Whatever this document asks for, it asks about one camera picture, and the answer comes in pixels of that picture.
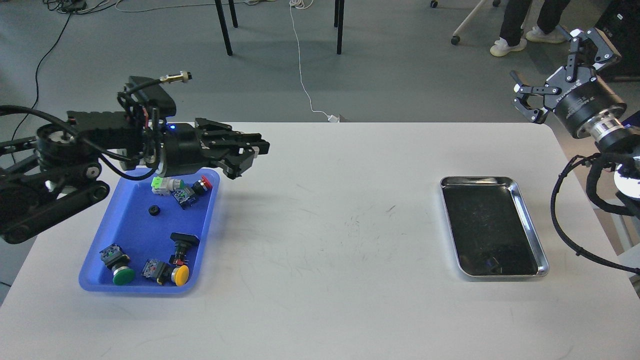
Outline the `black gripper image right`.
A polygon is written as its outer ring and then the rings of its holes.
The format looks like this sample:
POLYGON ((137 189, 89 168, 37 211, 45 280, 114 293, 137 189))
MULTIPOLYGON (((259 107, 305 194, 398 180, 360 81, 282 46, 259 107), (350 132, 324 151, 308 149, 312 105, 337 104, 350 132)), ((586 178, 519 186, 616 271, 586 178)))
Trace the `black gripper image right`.
POLYGON ((622 55, 596 27, 566 31, 565 39, 570 43, 565 71, 556 70, 544 85, 530 85, 518 71, 510 71, 515 81, 513 105, 531 123, 542 125, 553 112, 574 139, 591 136, 601 141, 624 129, 619 118, 627 105, 601 75, 620 63, 622 55))

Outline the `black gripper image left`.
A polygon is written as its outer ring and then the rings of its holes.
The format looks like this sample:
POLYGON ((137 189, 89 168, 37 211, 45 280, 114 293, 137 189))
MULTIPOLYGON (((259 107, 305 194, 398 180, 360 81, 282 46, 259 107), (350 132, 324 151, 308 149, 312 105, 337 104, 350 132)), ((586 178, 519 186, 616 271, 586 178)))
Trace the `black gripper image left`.
POLYGON ((254 159, 266 155, 270 142, 260 133, 244 133, 219 121, 196 119, 189 123, 170 123, 162 135, 162 176, 194 174, 199 169, 220 168, 229 179, 248 170, 254 159))

